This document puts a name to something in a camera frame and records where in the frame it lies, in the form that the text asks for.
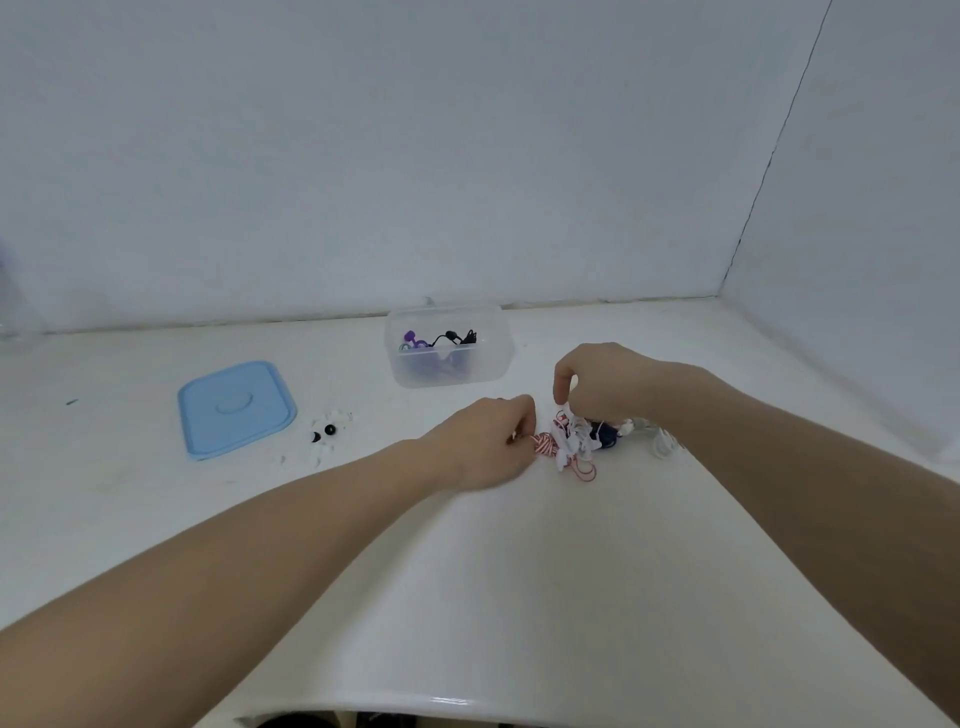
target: light blue plastic lid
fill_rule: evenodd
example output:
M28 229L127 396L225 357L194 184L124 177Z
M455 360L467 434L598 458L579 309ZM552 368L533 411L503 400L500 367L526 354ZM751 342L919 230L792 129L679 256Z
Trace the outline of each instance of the light blue plastic lid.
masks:
M297 417L297 406L269 361L248 361L189 381L177 401L192 460L242 448L280 432Z

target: white tabletop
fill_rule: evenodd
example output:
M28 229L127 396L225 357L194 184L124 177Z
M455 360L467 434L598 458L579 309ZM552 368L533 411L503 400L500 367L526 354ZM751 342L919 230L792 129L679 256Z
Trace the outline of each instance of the white tabletop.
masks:
M378 318L62 335L0 357L0 624L313 472L311 423L331 408L353 422L322 468L420 435L482 396L529 392L543 425L553 363L581 341L702 364L918 459L718 302L508 317L516 358L502 379L425 390L393 381ZM177 390L251 359L277 365L297 419L189 461ZM596 464L589 485L543 458L502 489L421 504L204 725L315 706L570 726L950 725L688 453L658 460L628 440Z

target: clear plastic box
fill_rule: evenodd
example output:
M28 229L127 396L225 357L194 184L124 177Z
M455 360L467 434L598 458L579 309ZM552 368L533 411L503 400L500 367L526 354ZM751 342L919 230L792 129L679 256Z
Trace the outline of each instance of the clear plastic box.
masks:
M444 338L448 331L466 338L471 329L476 332L475 344L453 344ZM435 348L402 349L408 331L415 333L416 341L429 344L441 338ZM514 358L514 339L498 305L391 311L383 343L394 379L400 386L410 388L499 379Z

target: person's left hand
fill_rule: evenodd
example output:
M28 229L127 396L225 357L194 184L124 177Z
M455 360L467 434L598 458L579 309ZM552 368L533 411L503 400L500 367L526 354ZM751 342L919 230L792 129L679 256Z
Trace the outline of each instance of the person's left hand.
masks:
M427 456L444 469L442 487L479 490L513 480L530 467L537 457L531 437L536 426L530 395L482 399L454 413L420 441L429 449Z

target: purple clip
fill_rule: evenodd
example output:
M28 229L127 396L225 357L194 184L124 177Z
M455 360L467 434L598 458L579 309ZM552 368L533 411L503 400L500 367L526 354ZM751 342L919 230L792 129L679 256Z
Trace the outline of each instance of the purple clip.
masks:
M422 339L418 339L417 335L413 331L407 331L405 334L403 334L403 340L407 343L412 343L414 345L414 349L426 349L430 346Z

